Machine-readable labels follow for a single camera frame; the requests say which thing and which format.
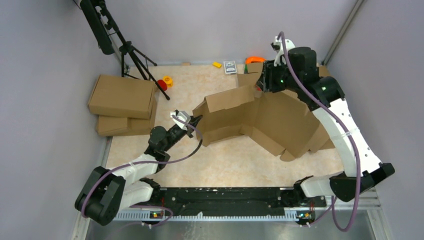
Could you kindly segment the stack of flat cardboard sheets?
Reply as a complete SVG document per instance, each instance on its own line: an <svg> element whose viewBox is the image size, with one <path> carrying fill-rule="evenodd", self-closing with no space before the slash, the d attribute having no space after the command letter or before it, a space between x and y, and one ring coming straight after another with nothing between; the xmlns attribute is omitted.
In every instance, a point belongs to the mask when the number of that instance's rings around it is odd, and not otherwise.
<svg viewBox="0 0 424 240"><path fill-rule="evenodd" d="M254 77L259 77L260 72L262 71L262 63L250 63L244 65L244 72L238 73L236 75L236 87L243 87L247 85L254 85ZM320 77L331 77L329 70L326 66L318 66L319 76Z"/></svg>

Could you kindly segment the small yellow block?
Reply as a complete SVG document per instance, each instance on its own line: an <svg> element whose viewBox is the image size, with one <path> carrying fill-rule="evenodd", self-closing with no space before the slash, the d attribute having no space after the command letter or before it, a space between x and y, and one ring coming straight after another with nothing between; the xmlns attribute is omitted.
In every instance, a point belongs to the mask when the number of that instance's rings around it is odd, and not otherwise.
<svg viewBox="0 0 424 240"><path fill-rule="evenodd" d="M221 64L221 63L219 63L219 62L216 62L216 61L214 61L214 62L212 63L212 65L213 65L214 67L218 68L218 69L222 67L222 64Z"/></svg>

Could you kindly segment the blue playing card deck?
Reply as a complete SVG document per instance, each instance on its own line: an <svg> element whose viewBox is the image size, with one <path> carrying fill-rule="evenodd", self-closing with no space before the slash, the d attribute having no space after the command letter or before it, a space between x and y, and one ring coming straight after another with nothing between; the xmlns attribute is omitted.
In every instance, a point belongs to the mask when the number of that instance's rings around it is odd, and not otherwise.
<svg viewBox="0 0 424 240"><path fill-rule="evenodd" d="M223 66L224 66L224 73L226 75L232 75L232 74L236 74L237 71L237 65L235 61L224 61L223 62Z"/></svg>

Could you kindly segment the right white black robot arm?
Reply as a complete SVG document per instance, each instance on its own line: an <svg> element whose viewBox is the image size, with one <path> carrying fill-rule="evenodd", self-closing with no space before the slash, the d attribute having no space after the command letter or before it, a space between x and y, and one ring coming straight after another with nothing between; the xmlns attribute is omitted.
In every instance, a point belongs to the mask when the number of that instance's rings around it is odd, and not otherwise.
<svg viewBox="0 0 424 240"><path fill-rule="evenodd" d="M351 116L345 93L331 76L320 76L317 54L310 47L296 47L280 32L271 47L275 59L263 63L257 81L263 92L293 92L322 124L339 154L343 170L326 176L309 176L294 184L293 200L307 206L314 197L333 196L355 200L395 173L371 150Z"/></svg>

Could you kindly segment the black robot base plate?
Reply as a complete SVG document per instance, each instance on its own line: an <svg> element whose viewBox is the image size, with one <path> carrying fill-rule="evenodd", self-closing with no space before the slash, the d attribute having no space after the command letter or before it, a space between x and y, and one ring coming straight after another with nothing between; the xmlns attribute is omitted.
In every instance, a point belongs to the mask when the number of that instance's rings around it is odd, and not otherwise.
<svg viewBox="0 0 424 240"><path fill-rule="evenodd" d="M297 197L289 187L168 187L154 189L145 206L172 210L174 216L282 216L286 208L326 207L325 197Z"/></svg>

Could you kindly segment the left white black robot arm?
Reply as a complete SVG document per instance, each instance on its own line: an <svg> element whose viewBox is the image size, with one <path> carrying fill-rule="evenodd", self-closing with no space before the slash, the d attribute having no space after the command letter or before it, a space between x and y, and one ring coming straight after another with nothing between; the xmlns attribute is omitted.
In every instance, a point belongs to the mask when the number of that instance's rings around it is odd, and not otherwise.
<svg viewBox="0 0 424 240"><path fill-rule="evenodd" d="M160 202L161 194L147 176L175 163L168 151L183 137L203 136L197 129L202 115L175 110L170 112L170 118L174 122L171 128L155 126L150 130L148 147L143 154L112 169L98 166L92 170L74 202L74 208L82 217L105 226L123 209L138 203L154 207Z"/></svg>

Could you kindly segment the folded brown cardboard box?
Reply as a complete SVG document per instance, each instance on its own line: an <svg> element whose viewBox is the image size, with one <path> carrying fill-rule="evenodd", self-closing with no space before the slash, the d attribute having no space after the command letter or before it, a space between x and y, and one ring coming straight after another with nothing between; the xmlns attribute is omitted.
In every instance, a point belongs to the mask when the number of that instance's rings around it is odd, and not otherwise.
<svg viewBox="0 0 424 240"><path fill-rule="evenodd" d="M88 100L91 114L148 120L156 85L153 81L101 74Z"/></svg>

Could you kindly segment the lower folded cardboard box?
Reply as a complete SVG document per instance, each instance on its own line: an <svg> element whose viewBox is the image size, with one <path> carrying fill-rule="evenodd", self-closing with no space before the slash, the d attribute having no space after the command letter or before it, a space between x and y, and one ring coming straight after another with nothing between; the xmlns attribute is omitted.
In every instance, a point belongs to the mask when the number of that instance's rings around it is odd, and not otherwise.
<svg viewBox="0 0 424 240"><path fill-rule="evenodd" d="M154 126L155 117L139 119L99 115L95 130L102 137L141 136L149 135Z"/></svg>

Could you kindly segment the brown cardboard box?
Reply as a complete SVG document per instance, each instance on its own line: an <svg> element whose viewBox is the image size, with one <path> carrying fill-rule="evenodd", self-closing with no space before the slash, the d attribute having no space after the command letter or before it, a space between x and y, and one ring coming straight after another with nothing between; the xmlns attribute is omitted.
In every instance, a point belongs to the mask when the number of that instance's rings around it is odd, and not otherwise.
<svg viewBox="0 0 424 240"><path fill-rule="evenodd" d="M153 81L101 74L88 100L91 114L148 120L156 85Z"/></svg>
<svg viewBox="0 0 424 240"><path fill-rule="evenodd" d="M192 111L203 145L248 136L285 162L335 146L295 93L261 92L247 85L206 96Z"/></svg>

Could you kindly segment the red yellow toy spool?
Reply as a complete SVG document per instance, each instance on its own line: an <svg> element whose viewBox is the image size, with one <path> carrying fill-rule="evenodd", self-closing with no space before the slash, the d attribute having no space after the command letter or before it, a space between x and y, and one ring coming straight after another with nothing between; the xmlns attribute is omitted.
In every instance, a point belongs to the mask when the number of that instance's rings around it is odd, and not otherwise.
<svg viewBox="0 0 424 240"><path fill-rule="evenodd" d="M169 75L163 76L161 79L157 80L157 82L164 91L167 91L169 88L174 86L174 80Z"/></svg>

